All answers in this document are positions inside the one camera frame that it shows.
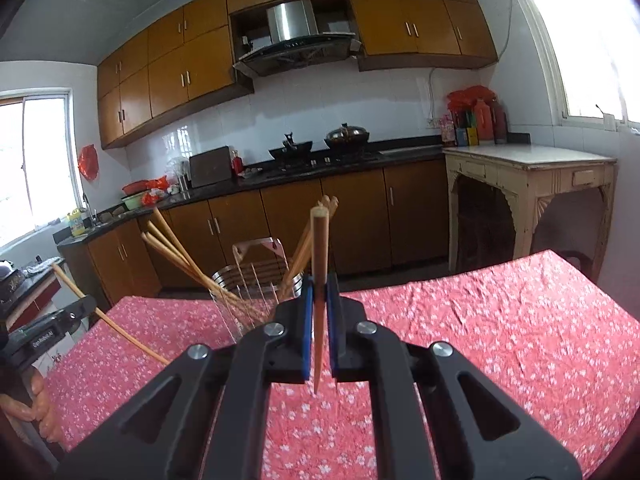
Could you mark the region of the person left hand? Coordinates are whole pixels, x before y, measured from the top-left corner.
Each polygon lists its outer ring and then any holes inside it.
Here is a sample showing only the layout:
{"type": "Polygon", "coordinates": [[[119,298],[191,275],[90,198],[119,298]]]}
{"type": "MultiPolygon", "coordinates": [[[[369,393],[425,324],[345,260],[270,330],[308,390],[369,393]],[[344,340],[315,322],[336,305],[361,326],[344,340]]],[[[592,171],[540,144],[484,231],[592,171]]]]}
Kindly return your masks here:
{"type": "Polygon", "coordinates": [[[22,422],[35,422],[40,437],[49,443],[61,443],[63,431],[60,419],[47,392],[44,377],[39,370],[31,367],[28,379],[28,390],[32,398],[28,402],[21,402],[14,396],[2,392],[1,409],[3,414],[6,415],[11,427],[25,443],[29,443],[30,439],[22,428],[22,422]]]}

